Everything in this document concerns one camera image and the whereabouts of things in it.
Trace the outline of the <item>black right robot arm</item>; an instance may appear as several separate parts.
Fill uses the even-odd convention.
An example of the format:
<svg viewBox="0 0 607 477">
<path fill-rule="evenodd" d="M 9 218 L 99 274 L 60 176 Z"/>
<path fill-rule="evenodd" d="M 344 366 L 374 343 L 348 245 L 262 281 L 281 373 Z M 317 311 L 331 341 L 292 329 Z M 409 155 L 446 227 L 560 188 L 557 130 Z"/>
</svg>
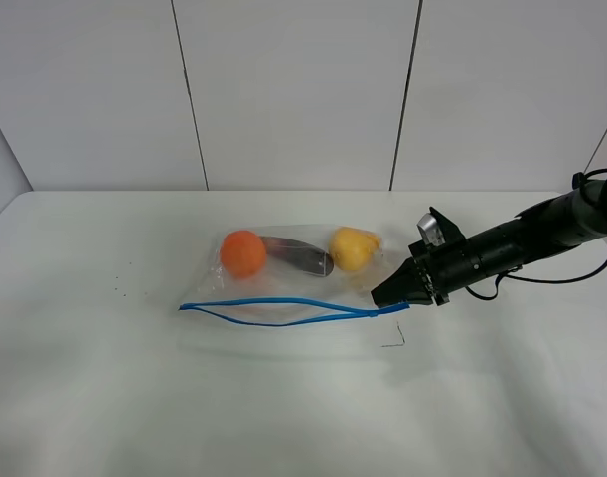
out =
<svg viewBox="0 0 607 477">
<path fill-rule="evenodd" d="M 575 174 L 571 192 L 469 238 L 433 207 L 417 227 L 421 240 L 409 247 L 410 258 L 371 292 L 378 308 L 443 305 L 451 293 L 491 277 L 533 283 L 513 273 L 607 237 L 607 168 Z"/>
</svg>

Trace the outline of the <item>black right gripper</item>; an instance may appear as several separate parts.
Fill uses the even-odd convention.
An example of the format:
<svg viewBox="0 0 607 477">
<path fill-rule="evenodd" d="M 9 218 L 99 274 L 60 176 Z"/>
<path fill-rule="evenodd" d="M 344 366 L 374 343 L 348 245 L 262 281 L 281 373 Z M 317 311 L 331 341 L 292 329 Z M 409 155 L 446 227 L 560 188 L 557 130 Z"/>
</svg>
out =
<svg viewBox="0 0 607 477">
<path fill-rule="evenodd" d="M 413 243 L 409 247 L 412 257 L 372 290 L 374 304 L 448 303 L 449 295 L 469 285 L 474 277 L 475 262 L 468 244 L 466 239 L 440 246 Z"/>
</svg>

